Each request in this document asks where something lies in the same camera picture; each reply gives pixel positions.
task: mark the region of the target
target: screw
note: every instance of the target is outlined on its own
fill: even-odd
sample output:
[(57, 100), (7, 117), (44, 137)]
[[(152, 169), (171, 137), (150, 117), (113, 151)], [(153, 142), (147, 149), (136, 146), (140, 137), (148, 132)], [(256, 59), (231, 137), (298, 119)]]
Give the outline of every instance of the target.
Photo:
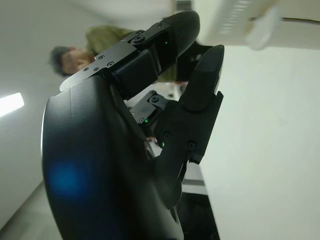
[(150, 99), (150, 101), (151, 101), (152, 103), (158, 102), (158, 101), (159, 101), (159, 96), (152, 96), (151, 99)]
[(111, 61), (111, 62), (109, 62), (106, 66), (107, 66), (108, 68), (110, 68), (113, 64), (115, 64), (115, 62), (114, 62), (114, 61)]
[(133, 44), (139, 44), (142, 43), (145, 40), (145, 36), (136, 36), (133, 40)]
[(171, 137), (171, 133), (169, 131), (165, 131), (164, 134), (163, 134), (163, 137), (165, 139), (169, 139)]
[(189, 141), (188, 142), (188, 149), (189, 150), (194, 150), (196, 148), (196, 143), (194, 141)]

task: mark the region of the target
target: fluorescent light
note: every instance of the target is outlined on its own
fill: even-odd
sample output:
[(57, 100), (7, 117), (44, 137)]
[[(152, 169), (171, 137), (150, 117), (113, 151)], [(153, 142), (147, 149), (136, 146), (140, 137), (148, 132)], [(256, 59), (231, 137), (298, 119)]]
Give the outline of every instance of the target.
[(0, 98), (0, 117), (17, 110), (24, 105), (25, 103), (20, 92)]

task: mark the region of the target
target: person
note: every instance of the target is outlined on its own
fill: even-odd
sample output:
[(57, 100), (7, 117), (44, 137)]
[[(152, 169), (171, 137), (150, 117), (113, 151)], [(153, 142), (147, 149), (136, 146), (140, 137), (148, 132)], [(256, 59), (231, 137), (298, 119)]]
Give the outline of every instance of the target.
[[(132, 33), (133, 30), (116, 26), (90, 27), (85, 34), (85, 49), (75, 46), (56, 46), (50, 53), (54, 71), (62, 77), (69, 77), (95, 61), (95, 56)], [(175, 82), (175, 66), (164, 72), (159, 82)]]

